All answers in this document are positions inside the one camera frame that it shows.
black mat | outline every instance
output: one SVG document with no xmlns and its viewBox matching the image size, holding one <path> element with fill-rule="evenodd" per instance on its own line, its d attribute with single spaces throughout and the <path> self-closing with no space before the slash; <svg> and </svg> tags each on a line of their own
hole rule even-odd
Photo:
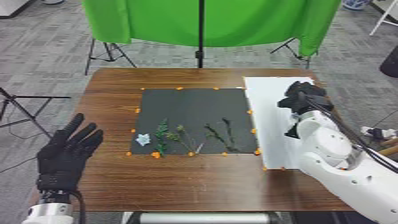
<svg viewBox="0 0 398 224">
<path fill-rule="evenodd" d="M 229 142 L 227 128 L 222 118 L 231 121 L 235 148 L 242 152 L 254 152 L 258 148 L 256 136 L 251 133 L 252 120 L 247 114 L 249 104 L 242 89 L 171 89 L 146 90 L 142 93 L 140 114 L 135 125 L 132 141 L 132 153 L 149 154 L 156 147 L 155 132 L 158 124 L 167 119 L 169 131 L 176 132 L 176 126 L 183 125 L 190 137 L 195 139 L 195 147 L 204 142 L 201 154 L 219 154 L 226 151 L 224 144 L 206 138 L 206 123 Z M 144 147 L 135 139 L 139 134 L 151 136 L 151 144 Z M 178 142 L 167 140 L 167 154 L 187 154 L 188 150 Z"/>
</svg>

black stand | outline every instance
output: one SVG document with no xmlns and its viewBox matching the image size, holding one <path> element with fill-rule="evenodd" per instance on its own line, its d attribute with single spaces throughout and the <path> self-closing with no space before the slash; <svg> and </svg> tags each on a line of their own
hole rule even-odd
<svg viewBox="0 0 398 224">
<path fill-rule="evenodd" d="M 107 62 L 116 62 L 119 58 L 126 58 L 132 66 L 137 68 L 135 64 L 133 64 L 133 61 L 124 53 L 124 51 L 121 50 L 121 47 L 117 46 L 116 43 L 103 43 L 103 47 L 105 47 L 105 54 L 108 55 L 108 58 L 100 58 L 100 57 L 92 57 L 92 51 L 94 51 L 94 47 L 96 47 L 96 39 L 92 38 L 92 41 L 91 41 L 91 51 L 89 51 L 89 58 L 87 58 L 87 65 L 85 65 L 85 72 L 84 72 L 84 75 L 87 76 L 89 74 L 89 68 L 91 68 L 91 61 L 92 60 L 101 60 L 101 61 L 107 61 Z M 119 51 L 121 53 L 121 56 L 119 57 L 114 57 L 114 50 Z"/>
<path fill-rule="evenodd" d="M 21 111 L 23 115 L 27 116 L 27 119 L 21 119 L 20 121 L 14 121 L 4 125 L 0 125 L 0 128 L 5 128 L 20 123 L 25 123 L 28 121 L 32 121 L 36 127 L 39 128 L 43 134 L 46 135 L 48 138 L 52 138 L 52 135 L 46 132 L 46 129 L 43 128 L 41 124 L 37 123 L 36 117 L 41 114 L 41 111 L 44 110 L 44 107 L 52 101 L 52 99 L 69 99 L 71 97 L 66 96 L 16 96 L 16 95 L 9 95 L 9 93 L 5 92 L 4 88 L 0 87 L 0 94 L 4 95 L 4 106 L 2 106 L 2 110 L 0 110 L 0 122 L 4 119 L 4 113 L 7 110 L 7 105 L 9 103 L 14 105 L 16 109 Z M 46 99 L 46 102 L 39 108 L 39 110 L 36 111 L 34 114 L 30 114 L 30 112 L 27 111 L 27 109 L 23 108 L 21 104 L 18 103 L 16 99 Z"/>
<path fill-rule="evenodd" d="M 293 51 L 291 47 L 290 47 L 290 42 L 295 40 L 295 38 L 290 38 L 290 40 L 284 42 L 284 44 L 275 48 L 275 50 L 272 50 L 270 54 L 274 54 L 283 47 L 286 47 L 291 51 L 291 54 L 295 56 L 295 58 L 300 60 L 300 61 L 306 61 L 306 69 L 309 69 L 309 62 L 311 62 L 311 57 L 306 59 Z"/>
<path fill-rule="evenodd" d="M 197 68 L 203 68 L 203 59 L 204 59 L 204 0 L 199 0 L 199 49 L 195 52 L 197 58 Z"/>
</svg>

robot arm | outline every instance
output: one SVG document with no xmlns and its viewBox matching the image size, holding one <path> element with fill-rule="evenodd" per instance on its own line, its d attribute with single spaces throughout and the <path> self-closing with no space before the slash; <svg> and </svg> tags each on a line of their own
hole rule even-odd
<svg viewBox="0 0 398 224">
<path fill-rule="evenodd" d="M 48 145 L 37 153 L 41 200 L 30 207 L 23 224 L 73 224 L 73 206 L 69 196 L 80 201 L 80 224 L 85 223 L 84 197 L 78 181 L 87 159 L 103 142 L 103 131 L 96 124 L 75 133 L 84 123 L 84 114 L 76 114 L 66 128 L 53 134 Z"/>
<path fill-rule="evenodd" d="M 398 224 L 396 172 L 380 165 L 363 148 L 355 147 L 323 111 L 302 101 L 297 93 L 315 94 L 313 99 L 320 100 L 323 108 L 332 109 L 316 88 L 311 86 L 306 92 L 307 87 L 295 83 L 286 92 L 290 101 L 284 99 L 279 102 L 279 107 L 291 108 L 299 114 L 295 130 L 286 134 L 290 136 L 295 133 L 293 136 L 302 140 L 299 168 L 368 219 L 382 224 Z M 398 167 L 396 162 L 379 156 Z"/>
</svg>

wooden table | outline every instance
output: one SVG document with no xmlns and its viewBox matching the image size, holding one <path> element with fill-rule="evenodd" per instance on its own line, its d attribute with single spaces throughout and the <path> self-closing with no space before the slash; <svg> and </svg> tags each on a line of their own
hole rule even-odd
<svg viewBox="0 0 398 224">
<path fill-rule="evenodd" d="M 261 157 L 126 156 L 140 88 L 242 87 L 243 76 L 316 80 L 313 73 L 297 69 L 123 68 L 96 72 L 76 109 L 105 130 L 80 182 L 89 211 L 352 210 L 299 170 L 263 171 Z"/>
</svg>

cable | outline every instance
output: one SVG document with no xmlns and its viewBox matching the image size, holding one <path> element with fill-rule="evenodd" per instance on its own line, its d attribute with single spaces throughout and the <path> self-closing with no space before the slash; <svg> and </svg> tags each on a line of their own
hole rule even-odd
<svg viewBox="0 0 398 224">
<path fill-rule="evenodd" d="M 389 113 L 389 115 L 382 118 L 382 120 L 373 124 L 371 129 L 377 127 L 377 125 L 386 121 L 386 119 L 394 115 L 398 112 L 398 109 Z"/>
<path fill-rule="evenodd" d="M 11 114 L 9 114 L 9 117 L 7 117 L 7 122 L 9 122 L 9 123 L 11 123 L 11 116 L 12 116 L 12 114 L 14 114 L 14 111 L 16 111 L 16 107 L 12 108 L 12 111 L 11 111 Z M 20 135 L 14 134 L 12 129 L 11 129 L 11 125 L 9 125 L 9 134 L 11 134 L 16 138 L 20 138 L 20 139 L 23 139 L 23 140 L 27 140 L 27 139 L 34 138 L 36 136 L 43 135 L 43 133 L 37 133 L 36 135 L 32 135 L 32 136 L 28 136 L 28 137 L 21 137 Z"/>
<path fill-rule="evenodd" d="M 306 102 L 309 103 L 311 107 L 320 110 L 320 112 L 323 113 L 323 115 L 329 117 L 329 119 L 334 121 L 336 125 L 339 126 L 339 129 L 343 131 L 343 133 L 347 134 L 348 138 L 352 139 L 352 141 L 357 143 L 357 145 L 361 146 L 364 152 L 368 153 L 370 157 L 375 159 L 375 161 L 379 162 L 379 164 L 394 172 L 398 173 L 398 167 L 384 160 L 384 158 L 380 157 L 379 153 L 373 152 L 373 150 L 370 149 L 363 139 L 359 138 L 357 134 L 354 133 L 354 131 L 350 130 L 350 128 L 347 127 L 343 121 L 334 117 L 332 113 L 329 112 L 329 110 L 318 105 L 318 103 L 313 101 L 313 99 L 306 96 Z"/>
<path fill-rule="evenodd" d="M 69 192 L 75 198 L 78 199 L 78 204 L 80 204 L 80 215 L 78 215 L 78 224 L 85 224 L 85 202 L 84 202 L 84 195 L 80 191 L 71 191 Z"/>
<path fill-rule="evenodd" d="M 21 166 L 30 160 L 34 160 L 36 157 L 32 157 L 30 159 L 23 160 L 14 166 L 11 166 L 9 168 L 5 168 L 2 171 L 0 171 L 0 174 L 9 171 L 11 169 L 14 169 L 18 166 Z"/>
</svg>

